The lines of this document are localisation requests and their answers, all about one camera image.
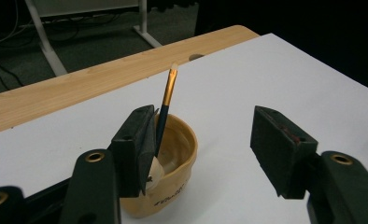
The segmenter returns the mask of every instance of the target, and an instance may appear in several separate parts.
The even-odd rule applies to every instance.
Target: cup
[[[192,128],[169,114],[158,155],[159,163],[156,165],[163,169],[161,178],[159,181],[150,180],[158,182],[152,188],[146,189],[146,195],[140,193],[138,198],[121,198],[121,208],[132,217],[147,217],[174,201],[191,177],[197,148],[198,142]]]

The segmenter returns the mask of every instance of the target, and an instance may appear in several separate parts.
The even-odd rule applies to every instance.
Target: gold brush ferrule
[[[177,65],[173,64],[172,68],[169,71],[169,78],[167,79],[166,89],[164,90],[163,105],[170,105],[173,88],[175,87],[176,76],[177,76]]]

